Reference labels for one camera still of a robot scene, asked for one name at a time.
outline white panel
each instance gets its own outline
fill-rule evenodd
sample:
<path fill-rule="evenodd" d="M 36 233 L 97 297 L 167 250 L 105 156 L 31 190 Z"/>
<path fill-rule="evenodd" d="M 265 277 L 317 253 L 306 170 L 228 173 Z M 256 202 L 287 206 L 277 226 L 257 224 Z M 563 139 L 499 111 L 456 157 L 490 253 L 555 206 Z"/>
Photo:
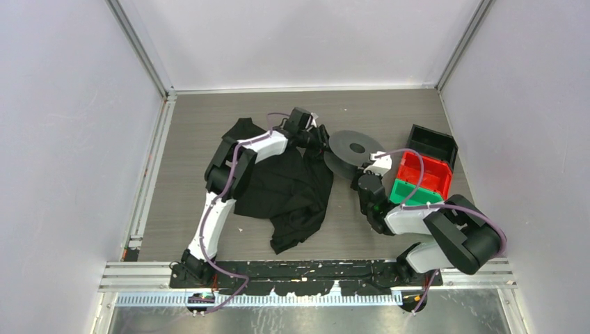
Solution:
<path fill-rule="evenodd" d="M 590 7 L 496 1 L 443 97 L 537 333 L 587 333 Z"/>
<path fill-rule="evenodd" d="M 129 1 L 177 90 L 433 86 L 479 3 Z"/>
<path fill-rule="evenodd" d="M 87 333 L 161 108 L 105 1 L 0 4 L 2 333 Z"/>

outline metal frame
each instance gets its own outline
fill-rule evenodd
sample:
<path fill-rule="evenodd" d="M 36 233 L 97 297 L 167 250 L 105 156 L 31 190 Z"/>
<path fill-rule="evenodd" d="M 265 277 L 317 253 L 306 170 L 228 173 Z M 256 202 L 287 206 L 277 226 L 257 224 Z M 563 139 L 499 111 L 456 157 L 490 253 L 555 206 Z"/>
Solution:
<path fill-rule="evenodd" d="M 170 262 L 107 262 L 99 292 L 167 292 L 171 270 Z M 432 289 L 515 289 L 516 280 L 508 260 L 490 260 L 472 276 L 457 269 L 441 269 L 444 285 Z M 392 290 L 413 291 L 422 286 L 393 287 Z M 208 289 L 190 289 L 190 291 Z"/>
<path fill-rule="evenodd" d="M 178 95 L 200 94 L 242 94 L 242 93 L 297 93 L 297 92 L 335 92 L 341 90 L 399 90 L 399 89 L 433 89 L 434 85 L 376 85 L 376 86 L 327 86 L 327 87 L 269 87 L 269 88 L 236 88 L 236 89 L 202 89 L 177 90 Z"/>
<path fill-rule="evenodd" d="M 498 296 L 500 303 L 502 303 L 502 309 L 508 322 L 508 327 L 512 333 L 526 334 L 529 331 L 525 325 L 523 314 L 520 311 L 520 307 L 516 301 L 516 292 L 513 290 L 498 289 Z"/>
<path fill-rule="evenodd" d="M 477 29 L 479 28 L 481 22 L 484 20 L 487 12 L 489 11 L 494 1 L 495 0 L 481 0 L 479 2 L 479 5 L 477 6 L 475 13 L 473 14 L 473 17 L 471 18 L 471 21 L 467 25 L 465 33 L 463 33 L 463 37 L 461 37 L 461 39 L 459 40 L 459 43 L 457 44 L 455 51 L 453 51 L 453 55 L 449 59 L 449 63 L 447 63 L 445 70 L 442 71 L 442 76 L 436 84 L 435 88 L 439 92 L 442 91 L 445 87 L 445 84 L 449 80 L 452 72 L 455 70 L 455 67 L 459 62 L 459 59 L 461 59 L 463 53 L 465 52 L 465 49 L 467 49 L 467 46 L 471 42 L 471 39 L 473 38 L 475 33 L 477 32 Z"/>
<path fill-rule="evenodd" d="M 136 204 L 134 213 L 129 222 L 129 235 L 125 242 L 125 248 L 139 248 L 143 240 L 143 231 L 148 218 L 149 209 L 154 193 L 154 188 L 159 172 L 166 138 L 170 128 L 170 123 L 176 103 L 177 95 L 188 94 L 213 94 L 213 93 L 268 93 L 268 92 L 305 92 L 305 91 L 320 91 L 320 90 L 389 90 L 389 89 L 416 89 L 416 88 L 436 88 L 440 94 L 456 67 L 459 59 L 462 57 L 466 47 L 469 45 L 472 37 L 477 32 L 482 20 L 491 7 L 494 0 L 481 0 L 470 23 L 468 24 L 463 37 L 459 41 L 454 50 L 449 63 L 435 86 L 431 85 L 412 85 L 412 86 L 345 86 L 345 87 L 294 87 L 294 88 L 253 88 L 253 89 L 232 89 L 232 90 L 186 90 L 176 92 L 171 85 L 168 89 L 163 84 L 161 75 L 166 76 L 166 73 L 159 75 L 155 66 L 153 65 L 150 56 L 138 34 L 136 29 L 129 21 L 129 16 L 121 5 L 122 0 L 105 0 L 109 8 L 113 12 L 124 34 L 127 36 L 131 46 L 139 57 L 140 62 L 147 71 L 151 80 L 154 82 L 160 95 L 166 99 L 162 108 L 161 114 L 154 129 L 154 135 L 150 146 L 149 157 L 145 164 L 145 174 L 139 186 L 136 195 Z M 443 108 L 445 108 L 444 101 L 441 97 Z M 143 297 L 138 299 L 144 304 L 137 303 L 141 306 L 160 307 L 158 303 L 145 302 L 146 296 L 179 296 L 181 302 L 188 295 L 194 292 L 209 292 L 210 289 L 171 289 L 168 286 L 170 279 L 170 269 L 168 262 L 108 262 L 104 270 L 104 275 L 99 285 L 99 303 L 97 305 L 95 318 L 93 322 L 91 333 L 108 333 L 113 317 L 114 309 L 118 305 L 128 305 L 121 303 L 122 301 L 129 302 L 130 296 Z M 518 286 L 513 277 L 510 265 L 506 259 L 494 259 L 483 266 L 481 270 L 473 276 L 467 276 L 456 269 L 441 270 L 443 286 L 432 287 L 432 289 L 496 289 L 500 301 L 502 303 L 503 311 L 509 323 L 509 328 L 513 333 L 528 333 L 527 327 L 523 320 L 523 309 L 518 302 Z M 339 285 L 335 284 L 334 292 L 338 293 Z M 392 288 L 392 296 L 395 300 L 400 291 L 416 291 L 420 290 L 420 286 L 412 287 L 395 287 Z M 259 296 L 252 299 L 250 296 L 238 296 L 231 306 L 269 306 L 269 305 L 296 305 L 300 303 L 299 299 L 277 299 L 277 296 Z M 343 303 L 350 303 L 351 305 L 390 305 L 392 301 L 389 299 L 345 299 L 344 297 L 331 296 L 327 301 L 323 299 L 314 300 L 314 303 L 322 305 L 331 305 L 330 302 L 335 302 L 338 305 Z"/>
<path fill-rule="evenodd" d="M 114 308 L 120 306 L 175 307 L 185 306 L 188 297 L 210 289 L 171 289 L 168 286 L 171 270 L 169 262 L 108 262 L 99 286 L 102 295 L 95 316 L 92 333 L 108 333 Z M 520 313 L 515 292 L 518 288 L 510 264 L 505 258 L 489 261 L 475 275 L 457 269 L 442 269 L 444 284 L 432 289 L 496 289 L 502 309 L 512 333 L 528 333 Z M 276 307 L 303 305 L 399 305 L 402 291 L 421 290 L 422 286 L 393 287 L 391 296 L 340 296 L 335 283 L 330 294 L 318 297 L 295 296 L 238 296 L 227 307 Z M 219 296 L 217 303 L 227 298 Z"/>
<path fill-rule="evenodd" d="M 133 47 L 133 50 L 139 57 L 141 65 L 143 66 L 143 68 L 145 68 L 145 71 L 150 76 L 150 79 L 156 86 L 158 93 L 160 93 L 160 96 L 162 96 L 163 98 L 168 96 L 168 90 L 164 86 L 164 83 L 161 80 L 161 77 L 159 76 L 158 72 L 156 71 L 153 62 L 150 60 L 148 53 L 141 44 L 141 40 L 139 39 L 137 32 L 135 32 L 134 27 L 131 25 L 129 17 L 125 13 L 125 10 L 121 6 L 121 3 L 119 2 L 119 0 L 105 1 L 106 4 L 109 5 L 111 12 L 113 12 L 113 16 L 117 19 L 117 22 L 121 26 L 123 33 L 125 34 L 125 36 L 127 36 L 127 39 L 131 44 L 131 47 Z"/>
<path fill-rule="evenodd" d="M 131 216 L 127 244 L 125 245 L 126 248 L 139 248 L 143 241 L 145 224 L 148 221 L 150 205 L 152 204 L 152 197 L 156 188 L 156 181 L 175 105 L 176 94 L 172 93 L 168 96 L 168 99 L 162 108 L 162 112 L 160 113 L 154 131 L 154 136 L 152 137 L 152 144 L 150 146 L 150 153 L 144 170 L 144 177 L 141 181 L 138 195 L 136 197 L 135 208 L 133 215 Z"/>

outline wire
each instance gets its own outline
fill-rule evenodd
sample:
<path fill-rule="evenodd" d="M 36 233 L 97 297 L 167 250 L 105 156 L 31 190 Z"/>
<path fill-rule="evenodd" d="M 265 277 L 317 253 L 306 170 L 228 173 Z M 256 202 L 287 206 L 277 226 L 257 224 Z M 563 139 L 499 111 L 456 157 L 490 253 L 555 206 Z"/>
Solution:
<path fill-rule="evenodd" d="M 268 113 L 268 114 L 266 115 L 266 123 L 267 123 L 267 125 L 269 126 L 269 132 L 270 132 L 270 135 L 271 135 L 271 136 L 272 136 L 272 134 L 273 134 L 273 127 L 271 126 L 271 118 L 270 118 L 270 116 L 272 116 L 272 115 L 281 115 L 281 116 L 287 116 L 287 117 L 290 117 L 290 115 L 288 115 L 288 114 L 286 114 L 286 113 Z"/>
<path fill-rule="evenodd" d="M 236 171 L 236 165 L 237 165 L 237 161 L 238 161 L 238 152 L 239 149 L 242 146 L 245 145 L 250 145 L 250 144 L 254 144 L 254 143 L 259 143 L 260 141 L 263 141 L 265 139 L 268 139 L 272 136 L 273 133 L 273 127 L 270 126 L 270 116 L 272 115 L 282 115 L 282 116 L 289 116 L 286 113 L 268 113 L 266 115 L 266 121 L 268 123 L 269 126 L 269 133 L 268 134 L 264 134 L 262 136 L 258 136 L 258 137 L 254 137 L 251 138 L 248 141 L 242 141 L 239 142 L 236 147 L 234 148 L 234 154 L 232 156 L 232 165 L 230 167 L 230 174 L 228 175 L 228 181 L 225 183 L 225 187 L 223 188 L 223 190 L 221 191 L 220 194 L 218 194 L 217 196 L 215 196 L 215 198 L 213 198 L 213 200 L 210 202 L 210 204 L 207 206 L 207 209 L 205 210 L 205 214 L 202 217 L 202 220 L 200 222 L 200 227 L 199 227 L 199 246 L 201 248 L 201 252 L 203 254 L 203 257 L 205 257 L 205 261 L 207 263 L 209 263 L 211 265 L 211 267 L 213 267 L 215 270 L 219 271 L 220 273 L 224 273 L 225 275 L 229 276 L 229 277 L 237 277 L 237 278 L 241 278 L 244 280 L 244 283 L 242 283 L 242 285 L 240 285 L 240 287 L 226 300 L 224 300 L 221 304 L 214 306 L 211 309 L 207 309 L 206 311 L 203 312 L 204 315 L 215 312 L 217 310 L 219 310 L 220 308 L 222 308 L 225 304 L 229 303 L 235 296 L 237 296 L 238 294 L 240 294 L 242 292 L 242 290 L 244 290 L 246 288 L 246 285 L 248 285 L 248 283 L 250 282 L 250 277 L 248 277 L 247 275 L 241 275 L 239 273 L 232 273 L 230 271 L 226 271 L 225 269 L 221 268 L 220 266 L 218 266 L 217 264 L 215 264 L 215 261 L 211 260 L 208 256 L 207 256 L 207 250 L 205 249 L 205 245 L 203 244 L 203 239 L 204 237 L 204 231 L 205 231 L 205 223 L 207 222 L 207 217 L 209 217 L 209 215 L 211 214 L 211 210 L 213 210 L 213 206 L 215 205 L 215 203 L 223 198 L 223 196 L 225 196 L 228 191 L 230 190 L 230 187 L 232 186 L 232 184 L 234 183 L 234 174 Z"/>
<path fill-rule="evenodd" d="M 459 205 L 452 205 L 452 204 L 430 204 L 430 205 L 413 205 L 413 206 L 406 205 L 402 209 L 403 210 L 452 209 L 452 210 L 465 212 L 466 214 L 470 214 L 472 216 L 476 216 L 477 218 L 480 218 L 481 220 L 485 221 L 492 228 L 492 230 L 494 230 L 494 232 L 496 232 L 496 234 L 498 234 L 498 236 L 500 237 L 500 249 L 494 255 L 494 257 L 501 256 L 502 254 L 504 254 L 504 251 L 506 250 L 506 242 L 507 241 L 506 241 L 506 235 L 504 234 L 504 231 L 502 231 L 502 229 L 496 223 L 494 223 L 491 219 L 484 216 L 483 214 L 480 214 L 479 212 L 477 212 L 475 210 L 471 210 L 471 209 L 468 209 L 467 207 L 461 207 Z"/>
<path fill-rule="evenodd" d="M 420 153 L 412 150 L 411 148 L 400 148 L 398 150 L 393 150 L 393 151 L 389 151 L 389 152 L 386 152 L 386 153 L 383 153 L 383 154 L 380 154 L 380 155 L 376 155 L 375 156 L 375 159 L 383 158 L 383 157 L 386 157 L 388 155 L 394 155 L 395 153 L 400 153 L 400 152 L 411 152 L 411 153 L 415 154 L 418 157 L 418 160 L 420 160 L 420 177 L 418 178 L 418 183 L 416 184 L 416 187 L 400 203 L 400 205 L 405 205 L 406 202 L 410 198 L 412 198 L 412 196 L 414 196 L 414 194 L 416 193 L 416 191 L 418 191 L 418 187 L 420 187 L 420 185 L 422 184 L 422 179 L 424 178 L 424 160 L 422 158 L 422 155 L 420 155 Z"/>
<path fill-rule="evenodd" d="M 428 284 L 424 288 L 424 293 L 422 294 L 422 298 L 420 299 L 420 301 L 418 301 L 418 304 L 416 304 L 416 307 L 412 310 L 413 315 L 416 315 L 416 312 L 418 312 L 418 310 L 420 309 L 420 306 L 422 306 L 422 303 L 426 299 L 426 296 L 428 295 L 428 291 L 430 290 L 430 286 L 432 285 L 432 282 L 434 282 L 434 278 L 438 275 L 438 272 L 439 272 L 438 269 L 436 269 L 432 273 L 432 277 L 430 277 L 430 279 L 428 280 Z"/>
<path fill-rule="evenodd" d="M 418 188 L 422 184 L 422 180 L 424 179 L 424 160 L 422 159 L 422 155 L 420 153 L 418 153 L 410 148 L 401 148 L 398 150 L 393 150 L 393 151 L 389 151 L 389 152 L 386 152 L 386 153 L 383 153 L 380 155 L 376 155 L 375 159 L 382 158 L 382 157 L 385 157 L 388 155 L 392 155 L 392 154 L 395 154 L 398 152 L 412 152 L 413 154 L 416 154 L 416 156 L 420 160 L 420 177 L 418 178 L 418 182 L 416 184 L 416 187 L 400 203 L 402 209 L 405 209 L 405 210 L 453 209 L 453 210 L 465 212 L 466 214 L 476 216 L 477 218 L 480 218 L 483 221 L 485 221 L 494 230 L 494 232 L 496 232 L 496 234 L 498 234 L 498 236 L 500 237 L 500 249 L 498 249 L 498 252 L 494 255 L 494 257 L 499 257 L 502 254 L 504 254 L 504 251 L 506 250 L 506 243 L 507 243 L 506 235 L 504 234 L 504 231 L 502 231 L 502 229 L 500 228 L 500 226 L 498 224 L 494 223 L 491 219 L 484 216 L 483 214 L 480 214 L 479 212 L 477 212 L 475 210 L 471 210 L 467 207 L 461 207 L 458 205 L 451 205 L 451 204 L 444 204 L 444 203 L 443 204 L 428 204 L 428 205 L 413 205 L 413 206 L 406 205 L 406 201 L 408 201 L 410 198 L 412 198 L 412 196 L 414 196 L 414 194 L 416 193 L 416 191 L 418 190 Z M 418 304 L 416 305 L 416 307 L 412 311 L 412 313 L 414 315 L 416 315 L 416 312 L 418 311 L 418 309 L 420 308 L 420 306 L 424 302 L 424 299 L 428 295 L 428 291 L 430 290 L 430 286 L 432 286 L 432 282 L 434 281 L 435 276 L 438 275 L 439 273 L 440 273 L 440 271 L 438 269 L 436 269 L 434 271 L 432 277 L 428 280 L 428 284 L 424 288 L 424 294 L 422 295 L 422 298 L 420 299 L 420 301 L 418 302 Z"/>

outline gray plate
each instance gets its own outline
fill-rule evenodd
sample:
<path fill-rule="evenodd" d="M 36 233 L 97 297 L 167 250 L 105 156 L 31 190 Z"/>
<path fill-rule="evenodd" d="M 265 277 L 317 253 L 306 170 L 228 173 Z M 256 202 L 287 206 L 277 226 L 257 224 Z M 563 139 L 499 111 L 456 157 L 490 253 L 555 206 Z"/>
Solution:
<path fill-rule="evenodd" d="M 352 180 L 354 177 L 354 172 L 356 171 L 356 166 L 351 164 L 347 164 L 346 162 L 338 159 L 332 152 L 325 152 L 324 153 L 324 161 L 326 162 L 326 166 L 334 172 L 334 174 L 343 177 L 347 180 Z"/>
<path fill-rule="evenodd" d="M 354 166 L 368 162 L 371 153 L 384 151 L 383 146 L 375 139 L 351 130 L 331 134 L 330 149 L 343 162 Z"/>

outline wood-grain surface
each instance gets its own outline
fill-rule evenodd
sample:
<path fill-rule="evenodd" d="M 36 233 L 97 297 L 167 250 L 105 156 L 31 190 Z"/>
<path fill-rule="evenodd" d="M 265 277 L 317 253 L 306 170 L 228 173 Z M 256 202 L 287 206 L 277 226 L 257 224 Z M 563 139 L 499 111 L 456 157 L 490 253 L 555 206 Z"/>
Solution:
<path fill-rule="evenodd" d="M 266 127 L 266 114 L 301 106 L 319 115 L 330 133 L 352 129 L 369 134 L 387 150 L 405 146 L 412 124 L 450 133 L 435 90 L 365 90 L 301 93 L 180 95 L 147 219 L 140 261 L 178 260 L 197 229 L 205 200 L 203 174 L 223 135 L 237 118 Z M 280 118 L 274 118 L 278 124 Z M 385 178 L 388 188 L 394 170 Z M 451 194 L 471 199 L 457 160 Z M 335 176 L 326 219 L 306 242 L 275 255 L 268 220 L 231 214 L 218 248 L 220 260 L 314 260 L 394 258 L 419 235 L 375 233 L 358 208 L 349 182 Z"/>

